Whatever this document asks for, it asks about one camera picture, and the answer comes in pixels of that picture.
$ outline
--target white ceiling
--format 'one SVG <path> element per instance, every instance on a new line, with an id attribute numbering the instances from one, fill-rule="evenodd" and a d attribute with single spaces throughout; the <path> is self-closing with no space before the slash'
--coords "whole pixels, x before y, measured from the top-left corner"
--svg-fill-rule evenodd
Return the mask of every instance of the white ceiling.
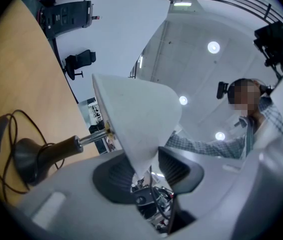
<path id="1" fill-rule="evenodd" d="M 182 107 L 179 122 L 184 135 L 212 141 L 216 132 L 224 132 L 229 140 L 243 134 L 243 129 L 234 127 L 238 116 L 227 99 L 216 98 L 218 82 L 231 83 L 245 77 L 274 84 L 277 79 L 264 66 L 265 58 L 253 45 L 253 26 L 242 25 L 241 29 L 239 19 L 231 27 L 229 23 L 234 19 L 226 19 L 227 24 L 209 15 L 212 14 L 169 13 L 146 46 L 137 77 L 152 79 L 187 97 L 188 104 Z M 208 52 L 211 41 L 219 43 L 219 53 Z"/>

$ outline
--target black chair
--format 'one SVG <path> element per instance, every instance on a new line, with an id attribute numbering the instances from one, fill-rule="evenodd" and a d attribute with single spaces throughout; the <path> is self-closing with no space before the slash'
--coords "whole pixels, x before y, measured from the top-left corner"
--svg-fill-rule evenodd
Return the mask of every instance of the black chair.
<path id="1" fill-rule="evenodd" d="M 69 55 L 66 59 L 66 66 L 64 72 L 68 74 L 71 80 L 75 80 L 75 76 L 83 76 L 83 72 L 75 74 L 75 70 L 82 68 L 84 66 L 90 66 L 96 61 L 96 52 L 91 52 L 91 50 L 85 50 L 77 55 Z"/>

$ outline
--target metal rod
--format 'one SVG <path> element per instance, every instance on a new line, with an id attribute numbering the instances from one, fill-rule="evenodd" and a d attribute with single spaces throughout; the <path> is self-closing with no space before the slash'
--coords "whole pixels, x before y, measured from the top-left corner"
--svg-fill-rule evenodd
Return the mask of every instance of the metal rod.
<path id="1" fill-rule="evenodd" d="M 270 57 L 266 54 L 266 52 L 263 49 L 261 49 L 261 53 L 266 57 L 266 60 L 270 59 Z M 269 66 L 275 72 L 277 79 L 281 80 L 283 78 L 283 76 L 280 73 L 278 73 L 278 71 L 276 69 L 276 65 L 270 64 Z"/>
<path id="2" fill-rule="evenodd" d="M 83 71 L 81 73 L 77 73 L 77 74 L 74 74 L 75 76 L 81 76 L 82 78 L 84 78 L 84 75 L 83 75 Z"/>
<path id="3" fill-rule="evenodd" d="M 136 78 L 136 75 L 137 75 L 137 61 L 136 61 L 136 64 L 135 64 L 135 77 Z"/>
<path id="4" fill-rule="evenodd" d="M 271 5 L 271 4 L 268 4 L 267 11 L 266 11 L 266 13 L 265 13 L 265 16 L 263 17 L 264 19 L 266 19 L 267 16 L 268 16 L 268 14 L 270 13 L 271 7 L 272 7 L 272 5 Z"/>
<path id="5" fill-rule="evenodd" d="M 228 1 L 225 1 L 225 0 L 212 0 L 212 1 L 222 2 L 222 3 L 225 3 L 225 4 L 231 5 L 231 6 L 235 6 L 235 7 L 240 8 L 240 9 L 242 9 L 242 10 L 248 12 L 248 13 L 251 13 L 252 15 L 255 15 L 256 17 L 260 18 L 261 20 L 263 20 L 263 21 L 266 22 L 267 24 L 270 24 L 270 22 L 269 22 L 268 20 L 264 19 L 263 16 L 261 16 L 261 15 L 255 13 L 255 12 L 253 12 L 253 11 L 251 11 L 251 10 L 249 10 L 249 9 L 247 9 L 247 8 L 245 8 L 245 7 L 243 7 L 243 6 L 240 6 L 240 5 L 238 5 L 238 4 L 235 4 L 235 3 L 233 3 L 233 2 L 228 2 Z"/>
<path id="6" fill-rule="evenodd" d="M 105 138 L 106 136 L 107 136 L 106 129 L 99 130 L 99 131 L 96 131 L 96 132 L 92 133 L 91 135 L 88 135 L 88 136 L 85 136 L 85 137 L 79 139 L 79 143 L 82 146 L 85 146 L 85 145 L 87 145 L 89 143 L 99 141 L 102 138 Z"/>

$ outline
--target black cable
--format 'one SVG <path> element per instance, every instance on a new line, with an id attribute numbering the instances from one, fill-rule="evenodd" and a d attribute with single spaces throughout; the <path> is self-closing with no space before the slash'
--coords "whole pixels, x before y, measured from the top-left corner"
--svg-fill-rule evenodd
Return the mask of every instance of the black cable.
<path id="1" fill-rule="evenodd" d="M 19 191 L 19 190 L 16 190 L 14 188 L 12 188 L 10 185 L 8 185 L 6 183 L 6 176 L 7 176 L 7 172 L 8 172 L 8 167 L 9 167 L 9 164 L 12 160 L 12 157 L 13 157 L 13 154 L 15 152 L 15 148 L 16 148 L 16 143 L 17 143 L 17 137 L 18 137 L 18 125 L 17 125 L 17 120 L 14 116 L 14 114 L 16 112 L 20 112 L 22 113 L 23 115 L 26 116 L 26 118 L 31 122 L 31 124 L 37 129 L 38 133 L 40 134 L 42 140 L 44 141 L 44 145 L 39 149 L 38 153 L 37 153 L 37 156 L 36 156 L 36 164 L 35 164 L 35 172 L 34 172 L 34 176 L 36 177 L 37 176 L 37 168 L 38 168 L 38 158 L 40 156 L 40 154 L 45 150 L 45 148 L 47 148 L 48 146 L 50 145 L 53 145 L 54 143 L 47 143 L 43 133 L 41 132 L 41 130 L 38 128 L 38 126 L 35 124 L 35 122 L 31 119 L 31 117 L 26 113 L 24 112 L 23 110 L 21 109 L 16 109 L 13 113 L 8 113 L 6 114 L 6 116 L 10 117 L 9 118 L 9 123 L 8 123 L 8 135 L 9 135 L 9 145 L 10 145 L 10 153 L 8 155 L 8 159 L 6 161 L 6 164 L 5 164 L 5 167 L 4 167 L 4 170 L 3 170 L 3 173 L 2 173 L 2 176 L 0 174 L 0 180 L 2 182 L 2 193 L 3 193 L 3 197 L 4 197 L 4 200 L 5 202 L 7 203 L 8 202 L 8 199 L 7 199 L 7 193 L 6 193 L 6 187 L 8 187 L 10 190 L 12 190 L 13 192 L 15 193 L 18 193 L 18 194 L 26 194 L 27 192 L 26 191 Z M 14 121 L 14 124 L 15 124 L 15 134 L 14 134 L 14 138 L 13 138 L 13 132 L 12 132 L 12 120 Z M 60 169 L 63 165 L 64 165 L 64 162 L 65 162 L 65 159 L 62 160 L 62 163 L 60 166 L 58 166 L 56 163 L 55 163 L 55 167 L 58 169 Z"/>
<path id="2" fill-rule="evenodd" d="M 27 117 L 27 119 L 32 123 L 32 125 L 36 128 L 36 130 L 37 130 L 38 133 L 40 134 L 40 136 L 41 136 L 43 142 L 45 143 L 45 145 L 48 144 L 47 141 L 46 141 L 46 139 L 45 139 L 45 137 L 44 137 L 44 135 L 43 135 L 43 133 L 41 132 L 41 130 L 39 129 L 39 127 L 36 125 L 36 123 L 31 119 L 31 117 L 30 117 L 28 114 L 26 114 L 25 111 L 23 111 L 23 110 L 21 110 L 21 109 L 16 109 L 16 110 L 12 113 L 12 115 L 13 115 L 14 113 L 16 113 L 16 112 L 20 112 L 20 113 L 24 114 L 24 115 Z M 61 168 L 61 167 L 64 165 L 64 162 L 65 162 L 65 159 L 62 160 L 62 163 L 61 163 L 60 166 L 58 166 L 58 165 L 55 163 L 56 169 L 58 170 L 59 168 Z"/>
<path id="3" fill-rule="evenodd" d="M 153 188 L 153 175 L 152 175 L 152 166 L 149 167 L 149 174 L 150 174 L 150 183 L 149 183 L 149 189 L 150 189 L 150 195 L 152 197 L 153 202 L 155 203 L 156 208 L 158 209 L 159 213 L 161 216 L 164 217 L 164 219 L 169 220 L 169 217 L 165 215 L 165 213 L 162 211 L 162 208 L 158 204 L 155 193 L 154 193 L 154 188 Z"/>
<path id="4" fill-rule="evenodd" d="M 13 191 L 13 192 L 15 192 L 15 193 L 17 193 L 17 194 L 24 195 L 24 194 L 28 193 L 27 191 L 19 191 L 19 190 L 16 190 L 16 189 L 12 188 L 10 185 L 8 185 L 7 182 L 4 182 L 3 177 L 1 176 L 1 174 L 0 174 L 0 180 L 1 180 L 1 182 L 2 182 L 3 184 L 6 185 L 7 188 L 9 188 L 11 191 Z"/>

